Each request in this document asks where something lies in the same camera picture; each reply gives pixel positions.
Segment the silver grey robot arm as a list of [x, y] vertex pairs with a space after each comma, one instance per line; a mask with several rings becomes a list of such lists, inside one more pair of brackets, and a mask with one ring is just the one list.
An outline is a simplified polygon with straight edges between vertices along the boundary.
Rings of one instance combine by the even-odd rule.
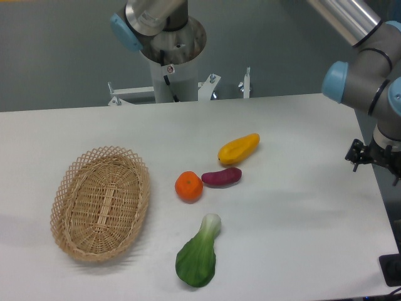
[[[324, 96], [374, 117], [368, 145], [352, 142], [346, 160], [355, 167], [377, 165], [400, 177], [400, 80], [388, 75], [400, 61], [400, 23], [383, 22], [363, 1], [311, 1], [310, 5], [357, 50], [353, 63], [338, 61], [327, 71]], [[148, 61], [158, 103], [212, 98], [219, 82], [197, 81], [195, 61], [206, 45], [203, 26], [188, 14], [187, 1], [127, 1], [110, 18], [126, 49]]]

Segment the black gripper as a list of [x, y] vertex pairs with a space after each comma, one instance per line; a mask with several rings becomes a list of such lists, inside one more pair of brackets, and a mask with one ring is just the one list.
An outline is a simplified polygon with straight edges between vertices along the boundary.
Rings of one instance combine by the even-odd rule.
[[388, 170], [393, 176], [393, 185], [400, 182], [400, 152], [393, 151], [392, 145], [384, 149], [376, 142], [368, 145], [368, 154], [365, 153], [367, 146], [358, 139], [354, 139], [345, 155], [345, 160], [353, 165], [353, 172], [356, 172], [359, 165], [373, 164]]

